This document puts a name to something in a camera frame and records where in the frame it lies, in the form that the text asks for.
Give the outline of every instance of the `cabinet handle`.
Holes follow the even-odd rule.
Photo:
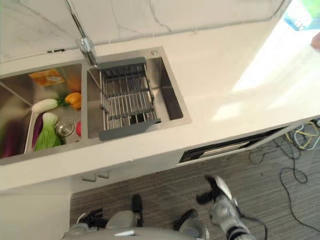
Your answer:
[[[103,175],[101,174],[99,171],[98,171],[98,178],[102,178],[102,179],[109,179],[109,176],[110,176],[110,171],[107,171],[106,172],[106,175]]]
[[[85,177],[82,176],[82,177],[81,177],[81,180],[82,180],[82,181],[85,181],[85,182],[95,183],[95,182],[97,181],[97,175],[98,175],[98,172],[95,172],[93,179],[85,178]]]
[[[106,175],[101,174],[99,171],[97,171],[97,172],[94,173],[93,179],[85,178],[85,177],[82,176],[81,180],[85,181],[85,182],[95,183],[97,181],[97,178],[109,179],[109,177],[110,177],[110,171],[107,171]]]

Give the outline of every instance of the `dish drying rack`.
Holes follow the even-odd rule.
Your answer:
[[[144,132],[160,122],[144,57],[103,63],[98,70],[104,129],[100,140]]]

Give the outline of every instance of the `marble backsplash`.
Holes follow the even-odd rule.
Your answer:
[[[282,0],[73,0],[97,43],[265,20]],[[284,11],[285,0],[277,13]],[[64,0],[2,0],[0,61],[76,46],[80,37]]]

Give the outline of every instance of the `orange package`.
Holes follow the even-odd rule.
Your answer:
[[[65,82],[63,77],[55,68],[30,73],[29,77],[32,78],[37,84],[43,87]]]

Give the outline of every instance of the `gray carpet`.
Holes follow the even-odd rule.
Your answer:
[[[275,150],[272,142],[265,151]],[[252,153],[252,160],[259,162],[260,152]],[[174,169],[157,172],[103,186],[71,197],[70,224],[83,213],[103,208],[105,218],[117,211],[130,210],[131,197],[140,194],[143,201],[145,226],[172,228],[174,220],[185,211],[194,208],[200,220],[208,227],[211,240],[226,239],[223,232],[212,225],[208,206],[196,203],[196,194],[209,189],[205,174],[221,176],[237,198],[242,211],[263,220],[268,226],[269,240],[316,240],[320,233],[300,225],[290,213],[288,196],[279,180],[282,168],[292,167],[293,161],[281,150],[265,156],[260,165],[249,161],[249,152],[215,158]],[[306,224],[320,228],[320,148],[303,151],[296,167],[308,176],[306,184],[298,183],[293,172],[286,170],[283,181],[287,186],[296,216]],[[244,221],[257,240],[264,237],[262,226]]]

